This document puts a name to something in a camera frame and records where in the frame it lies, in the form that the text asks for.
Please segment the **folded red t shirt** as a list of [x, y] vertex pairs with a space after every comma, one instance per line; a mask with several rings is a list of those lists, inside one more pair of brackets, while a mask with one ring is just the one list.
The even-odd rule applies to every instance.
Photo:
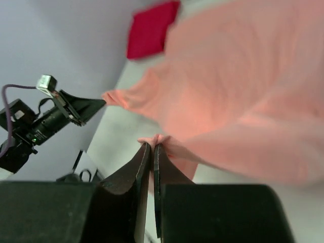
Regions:
[[168, 28], [180, 9], [180, 1], [166, 1], [136, 12], [129, 29], [126, 58], [139, 60], [164, 51]]

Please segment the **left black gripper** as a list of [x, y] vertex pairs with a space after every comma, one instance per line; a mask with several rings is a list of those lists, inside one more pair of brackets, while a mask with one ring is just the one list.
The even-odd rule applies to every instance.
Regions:
[[63, 90], [58, 92], [58, 97], [50, 100], [54, 102], [54, 107], [31, 125], [33, 145], [42, 145], [69, 123], [84, 126], [106, 104], [102, 99], [80, 98]]

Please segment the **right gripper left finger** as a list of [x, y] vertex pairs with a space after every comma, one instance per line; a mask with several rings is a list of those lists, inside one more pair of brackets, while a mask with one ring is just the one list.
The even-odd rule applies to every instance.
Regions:
[[96, 187], [86, 222], [86, 242], [144, 242], [151, 147]]

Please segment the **salmon pink t shirt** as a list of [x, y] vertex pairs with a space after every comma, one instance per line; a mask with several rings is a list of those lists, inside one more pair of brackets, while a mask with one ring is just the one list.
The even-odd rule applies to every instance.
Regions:
[[188, 177], [205, 164], [266, 182], [323, 179], [323, 1], [232, 1], [173, 25], [165, 58], [103, 94], [159, 124]]

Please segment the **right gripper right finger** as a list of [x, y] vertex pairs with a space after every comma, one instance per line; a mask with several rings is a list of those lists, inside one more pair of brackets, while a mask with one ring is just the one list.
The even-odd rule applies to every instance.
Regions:
[[153, 159], [154, 208], [157, 238], [161, 238], [162, 186], [165, 184], [194, 184], [169, 159], [162, 144], [155, 146]]

